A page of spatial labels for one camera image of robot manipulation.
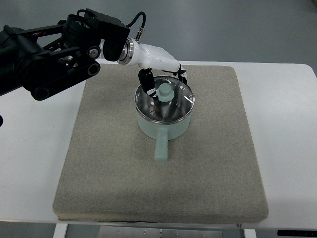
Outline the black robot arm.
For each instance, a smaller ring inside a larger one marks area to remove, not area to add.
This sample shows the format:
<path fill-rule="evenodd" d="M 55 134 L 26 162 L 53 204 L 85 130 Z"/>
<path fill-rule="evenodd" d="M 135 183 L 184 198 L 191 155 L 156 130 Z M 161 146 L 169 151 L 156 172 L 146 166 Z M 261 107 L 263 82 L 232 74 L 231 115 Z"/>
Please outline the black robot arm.
<path fill-rule="evenodd" d="M 97 58 L 120 58 L 130 29 L 119 19 L 81 9 L 56 25 L 0 33 L 0 93 L 20 87 L 45 100 L 100 71 Z"/>

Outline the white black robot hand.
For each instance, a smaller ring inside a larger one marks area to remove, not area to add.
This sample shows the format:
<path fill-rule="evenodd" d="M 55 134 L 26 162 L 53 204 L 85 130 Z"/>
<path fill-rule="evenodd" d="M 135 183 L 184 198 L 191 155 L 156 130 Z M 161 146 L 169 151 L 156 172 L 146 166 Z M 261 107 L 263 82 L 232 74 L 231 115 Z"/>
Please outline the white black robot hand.
<path fill-rule="evenodd" d="M 127 39 L 117 62 L 124 66 L 138 65 L 141 68 L 138 73 L 141 88 L 154 100 L 159 97 L 155 88 L 153 69 L 177 75 L 178 80 L 185 85 L 188 81 L 185 68 L 169 52 L 161 47 L 138 43 L 132 38 Z"/>

